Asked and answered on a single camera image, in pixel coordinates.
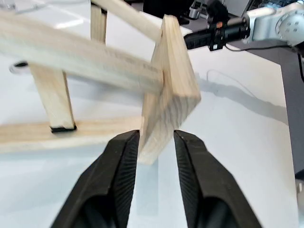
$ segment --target white table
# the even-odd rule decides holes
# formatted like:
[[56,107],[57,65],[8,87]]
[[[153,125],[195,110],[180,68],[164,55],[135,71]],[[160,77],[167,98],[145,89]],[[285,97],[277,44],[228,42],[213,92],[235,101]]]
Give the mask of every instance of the white table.
[[[89,5],[29,16],[89,37]],[[150,17],[160,25],[159,19]],[[154,43],[109,14],[107,45],[149,60]],[[295,182],[280,66],[247,52],[189,52],[202,101],[181,129],[196,134],[234,175],[264,228],[297,228]],[[0,123],[47,121],[30,75],[0,56]],[[141,114],[142,95],[69,80],[76,119]],[[0,154],[0,227],[47,228],[79,175],[105,145]],[[186,228],[173,140],[153,166],[138,165],[130,228]]]

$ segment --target wooden plank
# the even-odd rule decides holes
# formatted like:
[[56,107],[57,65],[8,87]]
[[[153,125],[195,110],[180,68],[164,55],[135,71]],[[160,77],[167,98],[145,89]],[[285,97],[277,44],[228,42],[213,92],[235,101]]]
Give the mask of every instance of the wooden plank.
[[159,42],[162,31],[143,14],[122,0],[92,0],[101,8],[115,14],[155,42]]
[[0,51],[130,90],[163,86],[162,71],[147,61],[7,12],[0,14]]
[[74,129],[66,74],[57,69],[29,64],[43,106],[52,128]]
[[76,147],[108,142],[140,128],[142,117],[76,121],[77,131],[52,134],[48,123],[0,126],[0,152]]
[[107,12],[91,3],[91,40],[105,43]]
[[156,45],[153,61],[161,64],[164,88],[159,97],[146,94],[139,145],[139,162],[152,164],[195,106],[200,90],[187,48],[175,17],[165,16],[162,38]]

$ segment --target gray surface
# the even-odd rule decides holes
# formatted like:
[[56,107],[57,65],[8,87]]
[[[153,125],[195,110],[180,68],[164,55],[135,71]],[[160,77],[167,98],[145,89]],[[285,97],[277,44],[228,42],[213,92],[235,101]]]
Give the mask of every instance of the gray surface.
[[[133,4],[138,10],[143,9],[142,3]],[[191,20],[190,24],[184,27],[197,31],[205,29],[207,22],[205,19]],[[233,42],[232,45],[243,48],[257,48],[281,45],[279,41],[259,41],[249,45],[241,41]],[[291,147],[294,160],[294,171],[304,169],[304,83],[301,80],[300,68],[297,54],[286,48],[274,48],[269,50],[249,51],[257,56],[263,57],[281,65],[286,107],[288,114]]]
[[241,17],[247,7],[249,0],[224,0],[228,12]]

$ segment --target wooden frame structure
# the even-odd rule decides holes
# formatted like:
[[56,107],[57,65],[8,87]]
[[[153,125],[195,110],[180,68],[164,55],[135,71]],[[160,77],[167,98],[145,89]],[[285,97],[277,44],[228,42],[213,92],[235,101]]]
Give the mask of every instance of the wooden frame structure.
[[[140,128],[139,161],[152,164],[173,137],[173,130],[200,102],[200,90],[175,17],[165,16],[158,28],[124,1],[91,2],[91,40],[22,16],[0,14],[0,51],[29,62],[49,119],[49,123],[0,126],[0,152],[101,143]],[[155,41],[151,62],[106,47],[107,11]],[[142,91],[142,116],[75,122],[66,72]]]

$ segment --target wooden stick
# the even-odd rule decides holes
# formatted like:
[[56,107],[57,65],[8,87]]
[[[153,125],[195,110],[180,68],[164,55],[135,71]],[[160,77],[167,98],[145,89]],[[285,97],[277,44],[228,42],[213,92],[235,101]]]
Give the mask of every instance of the wooden stick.
[[61,70],[29,64],[37,90],[47,112],[51,128],[74,129],[75,122],[67,88],[66,74]]
[[146,94],[142,110],[143,125],[139,162],[152,164],[182,122],[200,102],[187,48],[175,17],[165,16],[162,38],[152,60],[164,71],[164,88],[159,97]]
[[115,14],[155,42],[159,42],[162,31],[144,15],[121,0],[92,0],[101,8]]
[[6,12],[0,14],[0,51],[130,90],[159,93],[163,86],[162,71],[147,61]]
[[123,132],[140,128],[142,118],[78,121],[77,131],[52,134],[48,123],[0,126],[0,152],[44,150],[108,142]]
[[91,3],[91,40],[105,43],[107,12]]

